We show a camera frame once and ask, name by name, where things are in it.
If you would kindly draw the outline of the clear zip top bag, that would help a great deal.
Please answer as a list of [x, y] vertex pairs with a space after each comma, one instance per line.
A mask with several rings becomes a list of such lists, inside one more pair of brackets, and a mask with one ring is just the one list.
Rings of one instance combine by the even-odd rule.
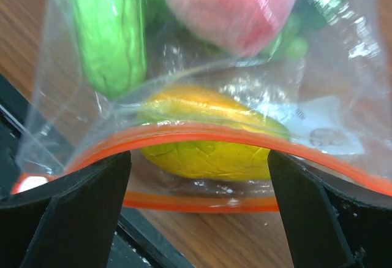
[[12, 194], [126, 152], [126, 207], [276, 210], [276, 156], [390, 196], [379, 0], [265, 1], [243, 56], [250, 0], [46, 0]]

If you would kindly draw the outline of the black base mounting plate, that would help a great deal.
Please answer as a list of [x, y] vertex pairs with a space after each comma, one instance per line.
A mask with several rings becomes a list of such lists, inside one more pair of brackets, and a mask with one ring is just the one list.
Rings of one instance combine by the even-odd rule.
[[25, 180], [15, 155], [26, 99], [1, 79], [2, 267], [189, 267], [140, 214], [121, 216], [130, 154], [55, 182]]

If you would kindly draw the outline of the red fake apple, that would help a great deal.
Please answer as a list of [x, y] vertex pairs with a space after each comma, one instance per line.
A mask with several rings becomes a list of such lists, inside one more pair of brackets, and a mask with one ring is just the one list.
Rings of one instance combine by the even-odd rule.
[[165, 0], [197, 37], [238, 56], [254, 56], [281, 31], [296, 0]]

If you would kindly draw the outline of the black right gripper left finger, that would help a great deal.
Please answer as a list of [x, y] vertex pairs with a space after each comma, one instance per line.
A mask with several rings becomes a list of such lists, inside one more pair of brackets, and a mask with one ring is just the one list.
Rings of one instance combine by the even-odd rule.
[[1, 267], [106, 267], [130, 168], [121, 153], [1, 199]]

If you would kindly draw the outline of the light green fake cucumber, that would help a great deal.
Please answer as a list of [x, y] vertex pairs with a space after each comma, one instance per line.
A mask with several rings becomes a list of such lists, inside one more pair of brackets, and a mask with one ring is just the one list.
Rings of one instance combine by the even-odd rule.
[[94, 89], [116, 99], [146, 76], [142, 0], [72, 0], [79, 54]]

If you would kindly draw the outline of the yellow green fake mango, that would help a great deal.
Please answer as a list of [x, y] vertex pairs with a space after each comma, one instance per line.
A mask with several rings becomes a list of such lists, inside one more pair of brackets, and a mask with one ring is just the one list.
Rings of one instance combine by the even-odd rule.
[[141, 148], [157, 167], [185, 178], [246, 181], [270, 178], [270, 150], [240, 143], [239, 132], [289, 140], [288, 129], [233, 97], [193, 85], [175, 85], [151, 96], [138, 114], [145, 124], [182, 126], [179, 140]]

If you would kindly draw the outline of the green fake grapes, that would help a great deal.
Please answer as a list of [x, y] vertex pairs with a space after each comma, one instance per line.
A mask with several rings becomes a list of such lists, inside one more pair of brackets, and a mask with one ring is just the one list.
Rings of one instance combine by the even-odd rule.
[[303, 59], [308, 51], [308, 41], [299, 35], [300, 27], [301, 20], [299, 16], [291, 13], [281, 32], [259, 54], [271, 61]]

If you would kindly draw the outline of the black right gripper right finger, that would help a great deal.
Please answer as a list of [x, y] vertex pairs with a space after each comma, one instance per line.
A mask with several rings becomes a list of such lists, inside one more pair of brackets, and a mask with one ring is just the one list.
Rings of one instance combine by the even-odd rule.
[[391, 197], [278, 151], [268, 165], [295, 267], [391, 267]]

